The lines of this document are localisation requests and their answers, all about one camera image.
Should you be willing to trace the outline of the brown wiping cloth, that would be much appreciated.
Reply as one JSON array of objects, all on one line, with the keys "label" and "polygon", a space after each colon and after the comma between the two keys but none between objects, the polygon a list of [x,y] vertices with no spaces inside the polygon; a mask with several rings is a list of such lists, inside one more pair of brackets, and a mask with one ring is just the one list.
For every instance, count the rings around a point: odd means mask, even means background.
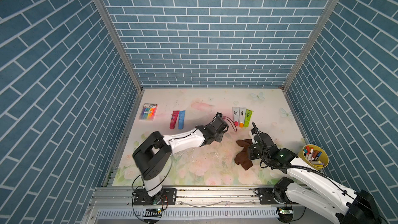
[{"label": "brown wiping cloth", "polygon": [[248,154],[248,148],[250,145],[252,145],[252,140],[251,139],[245,139],[245,140],[238,140],[236,141],[236,144],[239,147],[242,147],[242,151],[240,151],[234,161],[237,165],[241,165],[242,168],[247,171],[249,170],[251,167],[253,167],[253,163],[249,158],[249,154]]}]

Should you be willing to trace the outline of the blue toothpaste tube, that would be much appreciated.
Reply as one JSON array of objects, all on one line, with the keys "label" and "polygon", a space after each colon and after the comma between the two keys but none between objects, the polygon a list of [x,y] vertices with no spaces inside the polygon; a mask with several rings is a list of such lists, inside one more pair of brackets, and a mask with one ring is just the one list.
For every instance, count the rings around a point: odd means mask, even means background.
[{"label": "blue toothpaste tube", "polygon": [[178,115],[178,129],[182,130],[184,128],[184,118],[186,111],[180,111]]}]

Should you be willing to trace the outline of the red toothpaste tube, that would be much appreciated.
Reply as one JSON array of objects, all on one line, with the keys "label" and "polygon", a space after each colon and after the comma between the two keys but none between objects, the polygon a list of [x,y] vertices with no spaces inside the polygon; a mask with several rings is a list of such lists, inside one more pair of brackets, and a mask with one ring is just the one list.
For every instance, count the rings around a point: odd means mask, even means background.
[{"label": "red toothpaste tube", "polygon": [[178,120],[179,111],[173,111],[170,121],[170,129],[175,129],[177,120]]}]

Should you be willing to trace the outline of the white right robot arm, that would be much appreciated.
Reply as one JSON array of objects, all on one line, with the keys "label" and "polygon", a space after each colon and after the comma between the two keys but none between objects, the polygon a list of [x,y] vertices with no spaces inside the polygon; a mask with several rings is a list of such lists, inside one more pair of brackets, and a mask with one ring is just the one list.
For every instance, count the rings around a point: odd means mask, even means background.
[{"label": "white right robot arm", "polygon": [[278,148],[271,137],[253,128],[252,145],[248,148],[251,160],[284,173],[274,186],[276,202],[298,203],[328,219],[334,224],[381,224],[373,196],[365,190],[355,191],[311,168],[296,153]]}]

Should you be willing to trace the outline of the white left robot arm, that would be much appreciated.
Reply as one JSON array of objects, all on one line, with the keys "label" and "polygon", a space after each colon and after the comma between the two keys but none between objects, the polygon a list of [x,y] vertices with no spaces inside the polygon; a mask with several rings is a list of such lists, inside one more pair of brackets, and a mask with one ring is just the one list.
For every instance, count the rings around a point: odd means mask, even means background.
[{"label": "white left robot arm", "polygon": [[190,131],[162,135],[159,131],[151,133],[133,152],[133,159],[144,182],[144,189],[149,197],[161,195],[162,183],[159,174],[169,157],[178,152],[221,142],[228,130],[228,124],[221,113],[217,113],[207,125],[196,125]]}]

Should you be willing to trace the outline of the white pink-capped toothpaste tube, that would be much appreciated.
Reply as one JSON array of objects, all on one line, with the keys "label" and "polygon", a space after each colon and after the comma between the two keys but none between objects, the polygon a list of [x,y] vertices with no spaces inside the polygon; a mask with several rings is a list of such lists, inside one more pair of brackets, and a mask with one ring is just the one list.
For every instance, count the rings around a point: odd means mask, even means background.
[{"label": "white pink-capped toothpaste tube", "polygon": [[233,122],[236,127],[239,126],[239,107],[232,107]]}]

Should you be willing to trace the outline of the white orange-capped toothpaste tube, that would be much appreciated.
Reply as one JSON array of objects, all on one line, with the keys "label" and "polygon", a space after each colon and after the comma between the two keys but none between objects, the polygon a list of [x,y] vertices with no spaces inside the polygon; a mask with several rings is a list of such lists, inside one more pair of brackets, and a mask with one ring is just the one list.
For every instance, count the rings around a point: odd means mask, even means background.
[{"label": "white orange-capped toothpaste tube", "polygon": [[243,128],[244,127],[244,123],[245,123],[245,117],[246,117],[246,108],[245,107],[240,107],[239,108],[239,127]]}]

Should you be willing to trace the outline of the green toothpaste tube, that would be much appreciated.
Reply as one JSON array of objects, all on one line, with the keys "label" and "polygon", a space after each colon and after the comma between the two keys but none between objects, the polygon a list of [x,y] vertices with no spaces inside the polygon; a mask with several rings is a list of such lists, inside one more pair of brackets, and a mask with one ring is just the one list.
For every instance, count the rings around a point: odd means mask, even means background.
[{"label": "green toothpaste tube", "polygon": [[251,117],[252,117],[252,113],[253,113],[252,110],[246,109],[245,119],[244,119],[244,127],[245,128],[249,127],[249,124],[250,124],[250,121],[251,121]]}]

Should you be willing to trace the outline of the yellow cup of markers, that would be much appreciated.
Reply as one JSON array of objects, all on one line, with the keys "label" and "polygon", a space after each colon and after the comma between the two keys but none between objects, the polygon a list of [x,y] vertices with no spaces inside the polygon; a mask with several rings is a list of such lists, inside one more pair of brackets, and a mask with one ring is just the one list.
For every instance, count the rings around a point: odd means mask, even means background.
[{"label": "yellow cup of markers", "polygon": [[329,157],[326,152],[316,145],[305,145],[297,154],[310,167],[315,170],[322,170],[329,164]]}]

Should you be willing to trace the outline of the rainbow highlighter pen pack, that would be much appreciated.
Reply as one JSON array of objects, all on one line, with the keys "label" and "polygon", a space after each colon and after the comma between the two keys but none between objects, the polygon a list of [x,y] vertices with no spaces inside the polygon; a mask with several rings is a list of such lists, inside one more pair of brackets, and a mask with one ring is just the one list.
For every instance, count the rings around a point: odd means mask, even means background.
[{"label": "rainbow highlighter pen pack", "polygon": [[157,104],[145,103],[139,116],[139,120],[142,121],[153,121],[155,113],[158,108]]}]

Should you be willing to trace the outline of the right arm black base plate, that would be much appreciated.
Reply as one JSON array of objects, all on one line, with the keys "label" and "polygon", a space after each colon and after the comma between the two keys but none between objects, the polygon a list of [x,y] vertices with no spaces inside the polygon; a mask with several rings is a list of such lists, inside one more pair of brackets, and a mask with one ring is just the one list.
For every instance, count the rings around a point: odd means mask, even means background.
[{"label": "right arm black base plate", "polygon": [[297,203],[288,200],[286,196],[275,194],[274,188],[257,188],[254,192],[258,196],[261,205],[297,205]]}]

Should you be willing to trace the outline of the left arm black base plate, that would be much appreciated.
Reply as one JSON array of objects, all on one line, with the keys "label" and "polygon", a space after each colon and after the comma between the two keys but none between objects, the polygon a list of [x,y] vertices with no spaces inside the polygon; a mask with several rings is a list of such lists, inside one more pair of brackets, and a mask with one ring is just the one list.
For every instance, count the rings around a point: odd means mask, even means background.
[{"label": "left arm black base plate", "polygon": [[150,197],[143,188],[138,188],[132,193],[134,205],[175,205],[177,197],[176,188],[163,188],[155,196]]}]

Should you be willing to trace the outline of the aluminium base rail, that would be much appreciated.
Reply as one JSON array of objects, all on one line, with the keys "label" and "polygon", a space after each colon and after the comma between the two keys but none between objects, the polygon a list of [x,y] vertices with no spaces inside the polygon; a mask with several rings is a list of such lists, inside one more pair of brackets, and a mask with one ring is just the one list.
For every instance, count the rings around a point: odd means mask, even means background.
[{"label": "aluminium base rail", "polygon": [[134,205],[128,187],[96,188],[84,215],[84,224],[102,220],[136,220],[159,224],[162,221],[207,219],[278,218],[291,222],[299,217],[300,204],[261,205],[254,190],[264,186],[165,186],[176,188],[175,205]]}]

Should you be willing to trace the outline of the aluminium right corner post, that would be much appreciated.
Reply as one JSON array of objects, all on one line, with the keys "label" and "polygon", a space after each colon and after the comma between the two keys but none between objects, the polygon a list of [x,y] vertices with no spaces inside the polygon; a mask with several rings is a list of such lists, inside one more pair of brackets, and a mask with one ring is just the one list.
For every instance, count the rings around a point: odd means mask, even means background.
[{"label": "aluminium right corner post", "polygon": [[320,15],[318,21],[315,24],[314,29],[309,35],[309,38],[305,45],[303,46],[303,49],[300,53],[300,55],[297,57],[297,60],[292,67],[291,72],[289,73],[286,81],[283,84],[282,91],[286,95],[288,92],[289,87],[291,86],[295,76],[297,75],[300,67],[303,65],[304,61],[306,60],[309,52],[313,48],[317,38],[319,37],[320,33],[322,32],[323,28],[325,27],[328,19],[330,18],[331,14],[333,13],[334,8],[337,6],[339,0],[328,0],[328,2],[325,5],[325,8]]}]

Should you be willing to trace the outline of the aluminium corner post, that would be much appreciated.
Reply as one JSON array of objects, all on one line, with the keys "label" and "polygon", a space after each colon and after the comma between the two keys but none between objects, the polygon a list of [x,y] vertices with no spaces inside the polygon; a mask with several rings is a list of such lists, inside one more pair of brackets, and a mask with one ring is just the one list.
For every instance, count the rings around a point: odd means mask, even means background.
[{"label": "aluminium corner post", "polygon": [[292,67],[291,72],[289,73],[286,81],[283,84],[282,91],[286,95],[288,92],[289,87],[291,86],[295,76],[297,75],[300,67],[303,65],[304,61],[306,60],[309,52],[313,48],[317,38],[319,37],[320,33],[322,32],[323,28],[325,27],[328,19],[330,18],[331,14],[333,13],[334,8],[337,6],[339,0],[328,0],[328,2],[325,5],[325,8],[320,15],[318,21],[315,24],[314,29],[309,35],[309,38],[305,45],[303,46],[303,49],[300,53],[300,55],[297,57],[297,60]]},{"label": "aluminium corner post", "polygon": [[116,47],[116,50],[118,54],[120,55],[120,58],[124,64],[124,66],[127,69],[128,74],[130,75],[130,78],[132,79],[132,82],[134,86],[137,88],[138,94],[142,92],[143,87],[141,86],[141,83],[137,77],[137,75],[134,72],[134,69],[132,68],[132,64],[129,60],[129,57],[125,51],[125,48],[121,42],[121,39],[117,33],[117,30],[112,22],[112,19],[106,9],[106,6],[103,2],[103,0],[92,0],[106,29],[109,32],[109,35]]}]

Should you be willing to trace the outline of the aluminium left corner post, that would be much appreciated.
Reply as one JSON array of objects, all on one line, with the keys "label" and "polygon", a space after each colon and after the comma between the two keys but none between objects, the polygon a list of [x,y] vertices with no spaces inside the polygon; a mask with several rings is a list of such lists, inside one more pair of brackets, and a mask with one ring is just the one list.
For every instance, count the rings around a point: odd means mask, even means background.
[{"label": "aluminium left corner post", "polygon": [[109,32],[109,35],[116,47],[116,50],[118,54],[120,55],[120,58],[124,64],[124,66],[127,69],[128,74],[130,75],[130,78],[132,79],[132,82],[134,86],[137,88],[138,94],[142,92],[143,87],[141,86],[141,83],[137,77],[137,75],[134,72],[134,69],[132,68],[132,64],[129,60],[129,57],[125,51],[125,48],[121,42],[121,39],[117,33],[117,30],[112,22],[112,19],[106,9],[106,6],[103,2],[103,0],[92,0],[106,29]]}]

